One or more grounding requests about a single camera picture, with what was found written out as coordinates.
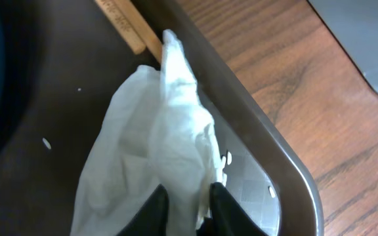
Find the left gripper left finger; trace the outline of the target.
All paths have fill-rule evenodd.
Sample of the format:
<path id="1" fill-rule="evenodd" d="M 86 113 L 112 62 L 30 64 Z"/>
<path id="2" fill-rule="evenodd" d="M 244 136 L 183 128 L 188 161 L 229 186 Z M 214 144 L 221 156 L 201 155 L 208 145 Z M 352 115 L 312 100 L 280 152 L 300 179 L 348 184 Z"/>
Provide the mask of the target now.
<path id="1" fill-rule="evenodd" d="M 160 184 L 117 236 L 166 236 L 169 198 Z"/>

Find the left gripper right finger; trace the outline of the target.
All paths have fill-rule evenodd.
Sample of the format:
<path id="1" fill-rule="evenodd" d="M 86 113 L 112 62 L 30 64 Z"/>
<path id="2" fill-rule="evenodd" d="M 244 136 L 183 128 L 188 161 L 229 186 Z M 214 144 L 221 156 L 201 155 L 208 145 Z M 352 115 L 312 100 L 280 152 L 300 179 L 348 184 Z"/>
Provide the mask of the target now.
<path id="1" fill-rule="evenodd" d="M 197 236 L 266 236 L 219 182 L 210 185 L 211 218 L 205 219 Z"/>

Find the white wrapper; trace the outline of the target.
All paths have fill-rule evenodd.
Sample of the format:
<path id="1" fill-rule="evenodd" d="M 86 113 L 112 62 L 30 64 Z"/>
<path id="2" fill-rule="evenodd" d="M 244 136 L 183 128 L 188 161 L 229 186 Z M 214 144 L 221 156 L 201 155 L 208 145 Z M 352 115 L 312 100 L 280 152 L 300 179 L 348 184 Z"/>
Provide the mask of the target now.
<path id="1" fill-rule="evenodd" d="M 194 235 L 209 186 L 225 182 L 213 116 L 202 106 L 182 43 L 163 32 L 160 69 L 141 65 L 116 90 L 81 172 L 72 235 L 115 235 L 158 186 L 168 235 Z"/>

